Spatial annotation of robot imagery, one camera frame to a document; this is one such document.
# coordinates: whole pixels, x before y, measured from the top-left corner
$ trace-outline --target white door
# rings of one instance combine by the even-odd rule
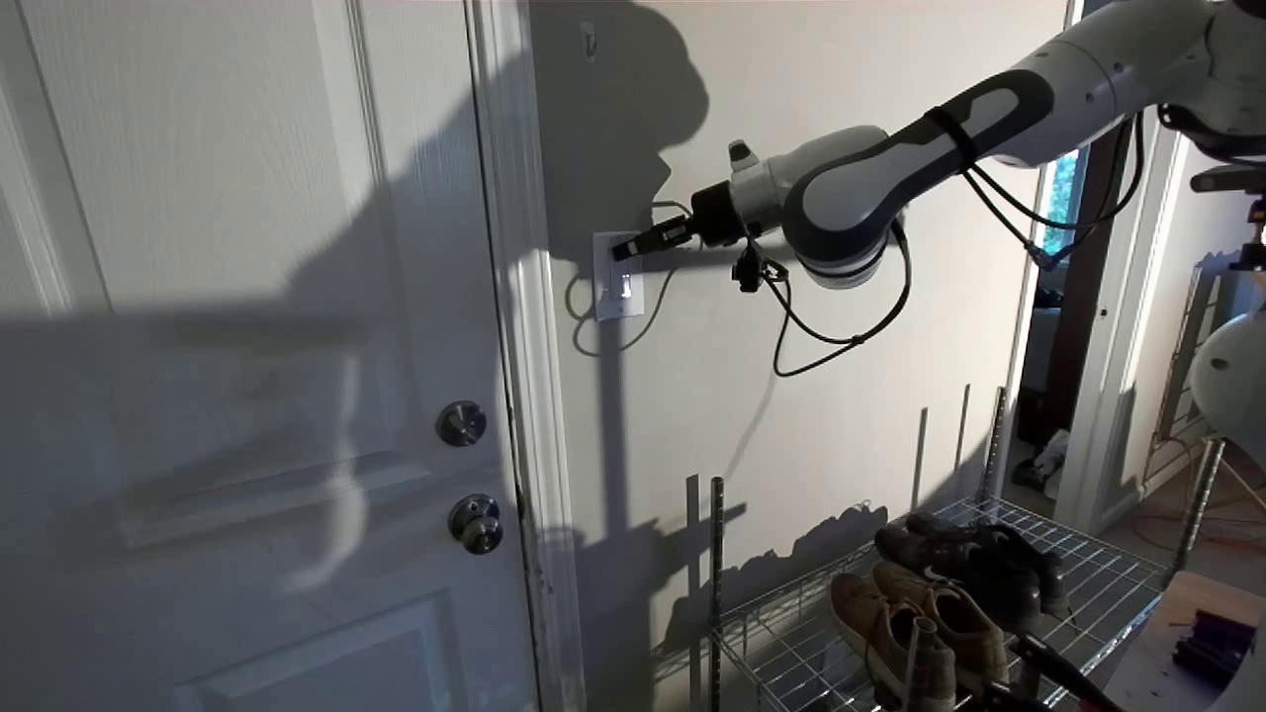
[[[467,38],[0,0],[4,712],[535,708]]]

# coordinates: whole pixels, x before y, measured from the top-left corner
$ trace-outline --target door handle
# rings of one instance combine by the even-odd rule
[[[502,506],[491,496],[467,496],[450,506],[449,534],[482,557],[502,545]]]

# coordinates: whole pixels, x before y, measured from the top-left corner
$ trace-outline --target wire rack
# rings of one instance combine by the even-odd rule
[[[966,502],[941,506],[939,513],[949,524],[983,520],[983,512]],[[1037,550],[1066,557],[1066,612],[1042,617],[1032,633],[1094,675],[1145,624],[1165,592],[1165,568],[1011,502],[990,513],[1023,531]],[[727,617],[721,647],[760,692],[764,708],[874,708],[866,665],[837,636],[822,603],[839,568],[871,568],[874,557],[878,555],[864,545]],[[1048,708],[1066,696],[1056,686],[1042,686],[1037,692]]]

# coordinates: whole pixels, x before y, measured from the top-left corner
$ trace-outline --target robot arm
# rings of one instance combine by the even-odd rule
[[[855,278],[907,203],[969,162],[1042,165],[1152,103],[1215,157],[1266,157],[1266,0],[1119,0],[897,135],[850,128],[767,162],[735,145],[735,173],[694,195],[694,216],[618,257],[783,228],[817,278]]]

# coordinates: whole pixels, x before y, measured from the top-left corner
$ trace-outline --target door frame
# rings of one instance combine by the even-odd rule
[[[463,0],[506,369],[506,468],[520,496],[544,708],[586,708],[578,545],[539,135],[531,0]]]

